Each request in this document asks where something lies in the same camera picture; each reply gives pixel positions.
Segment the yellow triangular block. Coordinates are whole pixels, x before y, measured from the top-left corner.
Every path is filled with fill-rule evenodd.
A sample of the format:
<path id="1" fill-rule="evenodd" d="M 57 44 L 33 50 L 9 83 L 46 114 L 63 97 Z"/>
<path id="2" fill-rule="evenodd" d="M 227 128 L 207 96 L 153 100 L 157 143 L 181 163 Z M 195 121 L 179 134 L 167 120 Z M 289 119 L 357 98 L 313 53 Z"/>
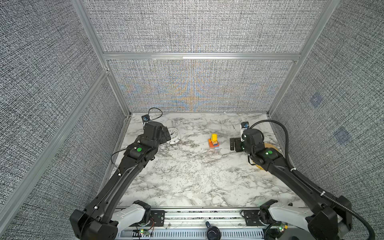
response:
<path id="1" fill-rule="evenodd" d="M 211 135 L 211 141 L 212 141 L 212 143 L 215 143 L 215 142 L 218 141 L 218 136 L 217 136 L 217 134 L 212 134 L 212 135 Z"/>

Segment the red rectangular block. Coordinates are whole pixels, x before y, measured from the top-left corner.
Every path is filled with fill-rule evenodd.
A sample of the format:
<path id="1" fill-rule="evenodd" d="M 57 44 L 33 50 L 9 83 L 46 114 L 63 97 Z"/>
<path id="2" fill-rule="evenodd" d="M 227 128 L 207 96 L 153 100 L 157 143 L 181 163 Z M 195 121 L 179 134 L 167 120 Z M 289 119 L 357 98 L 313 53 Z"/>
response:
<path id="1" fill-rule="evenodd" d="M 215 149 L 217 149 L 217 148 L 219 148 L 219 144 L 216 144 L 216 145 L 213 145 L 212 143 L 209 143 L 209 146 L 210 146 L 210 148 L 215 148 Z"/>

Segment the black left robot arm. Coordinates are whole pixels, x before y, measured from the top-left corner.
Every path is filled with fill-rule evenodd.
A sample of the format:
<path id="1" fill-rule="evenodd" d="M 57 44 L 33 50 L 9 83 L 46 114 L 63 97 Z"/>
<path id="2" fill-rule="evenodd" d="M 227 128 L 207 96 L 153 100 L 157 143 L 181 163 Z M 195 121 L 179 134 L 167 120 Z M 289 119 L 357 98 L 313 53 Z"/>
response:
<path id="1" fill-rule="evenodd" d="M 83 209 L 74 210 L 70 223 L 80 240 L 114 240 L 118 233 L 133 224 L 146 224 L 151 207 L 135 201 L 117 213 L 116 208 L 135 177 L 155 159 L 159 146 L 171 140 L 167 127 L 148 122 L 124 152 L 120 165 L 98 195 Z"/>

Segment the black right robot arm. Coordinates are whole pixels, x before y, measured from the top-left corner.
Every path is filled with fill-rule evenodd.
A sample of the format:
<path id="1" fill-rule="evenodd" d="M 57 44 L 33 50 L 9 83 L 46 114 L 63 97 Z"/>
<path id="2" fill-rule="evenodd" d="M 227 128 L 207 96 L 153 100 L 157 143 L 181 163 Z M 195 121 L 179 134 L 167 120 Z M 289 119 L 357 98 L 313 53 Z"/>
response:
<path id="1" fill-rule="evenodd" d="M 230 149 L 246 153 L 254 165 L 280 179 L 306 204 L 306 208 L 300 209 L 269 200 L 260 206 L 261 223 L 287 223 L 309 232 L 316 240 L 341 240 L 351 230 L 352 215 L 341 207 L 350 207 L 350 201 L 345 197 L 326 196 L 322 188 L 289 167 L 278 150 L 267 147 L 261 131 L 244 130 L 240 138 L 230 139 Z"/>

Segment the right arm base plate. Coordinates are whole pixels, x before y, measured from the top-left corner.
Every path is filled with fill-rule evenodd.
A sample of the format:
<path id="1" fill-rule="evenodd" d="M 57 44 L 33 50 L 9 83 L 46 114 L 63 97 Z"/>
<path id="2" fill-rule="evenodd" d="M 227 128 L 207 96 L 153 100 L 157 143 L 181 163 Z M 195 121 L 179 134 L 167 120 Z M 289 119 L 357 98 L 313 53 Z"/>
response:
<path id="1" fill-rule="evenodd" d="M 260 209 L 252 210 L 241 210 L 240 215 L 244 218 L 246 226 L 255 227 L 255 226 L 265 226 L 267 227 L 270 222 L 264 223 L 259 214 Z"/>

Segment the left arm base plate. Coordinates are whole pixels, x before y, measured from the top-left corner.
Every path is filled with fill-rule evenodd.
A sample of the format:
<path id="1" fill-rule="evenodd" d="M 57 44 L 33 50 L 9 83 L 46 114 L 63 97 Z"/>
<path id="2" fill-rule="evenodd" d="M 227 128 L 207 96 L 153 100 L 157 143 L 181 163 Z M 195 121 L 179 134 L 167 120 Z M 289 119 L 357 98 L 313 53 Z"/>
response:
<path id="1" fill-rule="evenodd" d="M 151 211 L 151 215 L 149 217 L 149 220 L 146 223 L 141 224 L 132 224 L 130 227 L 144 227 L 149 228 L 151 226 L 154 227 L 163 227 L 165 222 L 165 211 L 158 210 L 158 211 Z"/>

